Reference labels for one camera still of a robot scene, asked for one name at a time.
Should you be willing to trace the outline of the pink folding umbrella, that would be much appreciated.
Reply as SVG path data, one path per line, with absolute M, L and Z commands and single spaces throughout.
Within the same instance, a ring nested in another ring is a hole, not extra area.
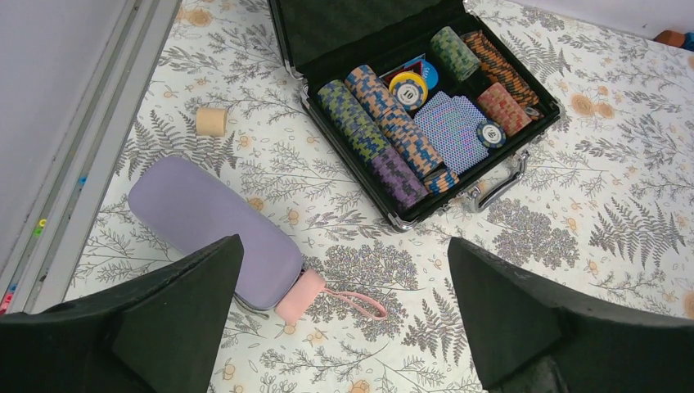
M 378 301 L 353 291 L 332 291 L 326 284 L 316 270 L 305 270 L 277 303 L 275 313 L 286 323 L 296 323 L 316 298 L 324 294 L 345 302 L 371 319 L 386 319 L 386 308 Z

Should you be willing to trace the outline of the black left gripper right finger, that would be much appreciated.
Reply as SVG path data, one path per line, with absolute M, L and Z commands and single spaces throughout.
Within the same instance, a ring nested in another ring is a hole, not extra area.
M 692 391 L 691 320 L 585 295 L 460 237 L 448 262 L 485 390 Z

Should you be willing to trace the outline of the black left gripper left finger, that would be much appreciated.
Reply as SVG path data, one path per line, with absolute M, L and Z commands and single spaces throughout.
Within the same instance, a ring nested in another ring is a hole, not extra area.
M 2 391 L 206 391 L 243 256 L 227 236 L 41 313 L 3 315 Z

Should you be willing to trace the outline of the lilac umbrella zip case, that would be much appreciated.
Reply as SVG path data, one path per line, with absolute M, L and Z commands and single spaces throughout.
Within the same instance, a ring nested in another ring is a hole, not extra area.
M 132 213 L 183 254 L 240 237 L 236 293 L 251 308 L 275 307 L 300 275 L 303 256 L 270 219 L 212 174 L 178 156 L 158 160 L 128 195 Z

